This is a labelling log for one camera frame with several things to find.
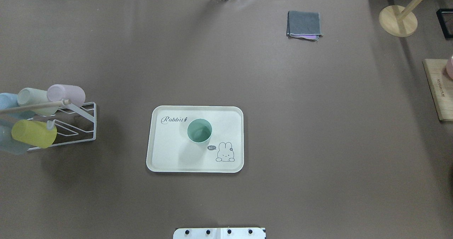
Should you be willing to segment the grey plastic cup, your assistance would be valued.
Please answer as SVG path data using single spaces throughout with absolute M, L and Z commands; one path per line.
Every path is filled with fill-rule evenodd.
M 11 128 L 8 126 L 0 126 L 0 149 L 15 155 L 26 153 L 30 145 L 13 139 Z

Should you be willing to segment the pink plastic cup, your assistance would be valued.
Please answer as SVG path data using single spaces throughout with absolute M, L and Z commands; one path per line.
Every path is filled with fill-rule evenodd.
M 72 104 L 81 107 L 85 103 L 86 94 L 79 86 L 54 84 L 47 89 L 47 99 L 50 102 L 69 99 Z

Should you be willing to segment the wooden cutting board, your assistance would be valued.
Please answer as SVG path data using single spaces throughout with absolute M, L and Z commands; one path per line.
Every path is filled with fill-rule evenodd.
M 453 80 L 446 73 L 447 59 L 424 59 L 423 66 L 440 121 L 453 120 Z

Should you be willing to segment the cream plastic cup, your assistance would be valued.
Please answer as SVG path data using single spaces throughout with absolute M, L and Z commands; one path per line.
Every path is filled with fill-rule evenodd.
M 22 89 L 17 95 L 17 102 L 19 106 L 27 106 L 27 105 L 34 105 L 34 104 L 42 104 L 46 102 L 50 102 L 47 98 L 47 91 L 46 90 L 39 90 L 34 88 L 24 88 Z M 52 116 L 54 115 L 59 106 L 56 107 L 45 107 L 40 109 L 33 109 L 36 114 L 41 116 Z

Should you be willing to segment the light blue plastic cup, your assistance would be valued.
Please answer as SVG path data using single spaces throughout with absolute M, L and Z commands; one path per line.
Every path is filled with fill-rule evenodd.
M 20 107 L 17 102 L 17 94 L 13 93 L 1 93 L 0 94 L 0 109 L 9 109 L 14 107 Z M 31 119 L 35 115 L 35 112 L 32 110 L 25 110 L 20 113 L 10 113 L 8 116 L 16 119 Z

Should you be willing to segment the grey folded cloth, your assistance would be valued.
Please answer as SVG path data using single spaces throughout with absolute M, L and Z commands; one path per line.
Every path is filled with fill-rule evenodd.
M 286 35 L 291 38 L 318 41 L 323 36 L 320 13 L 289 11 Z

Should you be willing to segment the pink bowl with ice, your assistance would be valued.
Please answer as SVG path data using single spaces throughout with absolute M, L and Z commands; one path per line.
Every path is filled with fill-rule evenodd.
M 453 56 L 451 56 L 446 63 L 446 73 L 449 78 L 453 79 Z

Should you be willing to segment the green plastic cup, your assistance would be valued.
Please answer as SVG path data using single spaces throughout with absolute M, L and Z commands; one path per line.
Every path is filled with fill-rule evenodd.
M 194 143 L 207 142 L 213 133 L 211 123 L 202 118 L 195 119 L 188 124 L 187 136 Z

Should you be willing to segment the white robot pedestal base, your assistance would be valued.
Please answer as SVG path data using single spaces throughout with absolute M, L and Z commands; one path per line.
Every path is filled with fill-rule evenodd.
M 266 230 L 259 227 L 179 228 L 173 233 L 173 239 L 266 239 Z

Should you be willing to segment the cream rabbit tray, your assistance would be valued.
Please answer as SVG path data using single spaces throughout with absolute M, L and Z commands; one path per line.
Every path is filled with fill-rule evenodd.
M 213 128 L 204 143 L 188 139 L 198 118 Z M 244 166 L 244 113 L 234 106 L 158 106 L 151 115 L 146 165 L 153 172 L 237 173 Z

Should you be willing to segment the yellow plastic cup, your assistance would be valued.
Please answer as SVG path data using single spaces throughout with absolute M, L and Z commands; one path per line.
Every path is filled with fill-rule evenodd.
M 52 125 L 47 128 L 47 123 L 31 120 L 20 120 L 13 125 L 12 138 L 39 148 L 50 147 L 57 136 L 57 128 Z

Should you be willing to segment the wooden mug tree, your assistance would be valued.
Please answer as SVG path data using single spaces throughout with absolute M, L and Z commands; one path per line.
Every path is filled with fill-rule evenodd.
M 379 13 L 380 26 L 395 37 L 409 37 L 417 29 L 418 20 L 412 12 L 423 0 L 412 0 L 406 7 L 391 5 Z

